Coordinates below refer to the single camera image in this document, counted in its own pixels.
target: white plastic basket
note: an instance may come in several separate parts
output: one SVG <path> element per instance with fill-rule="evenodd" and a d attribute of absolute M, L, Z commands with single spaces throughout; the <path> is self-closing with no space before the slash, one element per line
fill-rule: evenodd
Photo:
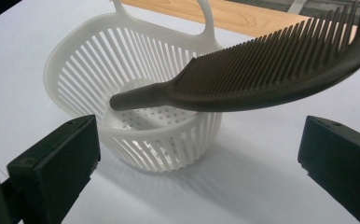
<path fill-rule="evenodd" d="M 170 80 L 192 57 L 221 49 L 207 0 L 198 2 L 206 20 L 200 35 L 138 20 L 117 0 L 115 13 L 81 24 L 48 58 L 44 82 L 50 98 L 74 117 L 95 114 L 101 142 L 142 170 L 191 164 L 220 126 L 220 113 L 170 106 L 117 112 L 108 104 L 113 94 Z"/>

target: comb teeth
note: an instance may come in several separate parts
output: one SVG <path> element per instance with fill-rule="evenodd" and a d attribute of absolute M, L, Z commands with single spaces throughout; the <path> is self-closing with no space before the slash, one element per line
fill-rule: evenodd
<path fill-rule="evenodd" d="M 240 45 L 200 56 L 181 75 L 177 89 L 191 95 L 253 91 L 314 71 L 350 45 L 357 1 Z"/>

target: black comb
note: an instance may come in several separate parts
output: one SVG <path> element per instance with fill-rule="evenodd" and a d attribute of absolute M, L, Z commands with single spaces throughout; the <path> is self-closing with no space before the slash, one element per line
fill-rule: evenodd
<path fill-rule="evenodd" d="M 360 68 L 358 1 L 240 45 L 192 59 L 174 79 L 114 95 L 114 110 L 172 105 L 239 111 L 323 91 Z"/>

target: white table surface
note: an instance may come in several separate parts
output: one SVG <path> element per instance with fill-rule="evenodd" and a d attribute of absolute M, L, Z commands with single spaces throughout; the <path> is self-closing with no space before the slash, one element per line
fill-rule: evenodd
<path fill-rule="evenodd" d="M 126 7 L 196 34 L 196 22 Z M 23 0 L 0 16 L 0 180 L 6 165 L 71 119 L 43 85 L 55 46 L 83 21 L 114 11 L 104 0 Z M 250 37 L 216 29 L 229 47 Z M 163 175 L 133 170 L 102 145 L 102 161 L 63 223 L 358 223 L 297 162 L 307 115 L 360 132 L 360 70 L 307 99 L 227 113 L 201 160 Z"/>

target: basket handle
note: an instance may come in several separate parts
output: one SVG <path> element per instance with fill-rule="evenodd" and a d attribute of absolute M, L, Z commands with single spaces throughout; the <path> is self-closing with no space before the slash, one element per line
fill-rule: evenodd
<path fill-rule="evenodd" d="M 121 4 L 120 0 L 110 0 L 113 2 L 114 7 L 116 8 L 116 13 L 119 14 L 127 14 L 124 6 Z M 203 17 L 205 19 L 205 28 L 201 35 L 203 35 L 205 38 L 212 38 L 215 40 L 215 23 L 213 20 L 213 13 L 209 6 L 208 0 L 197 0 L 198 4 L 200 5 Z"/>
<path fill-rule="evenodd" d="M 205 38 L 212 38 L 215 40 L 215 21 L 213 20 L 213 13 L 209 6 L 208 0 L 198 0 L 200 7 L 203 12 L 205 19 L 205 28 L 201 35 L 204 35 Z"/>

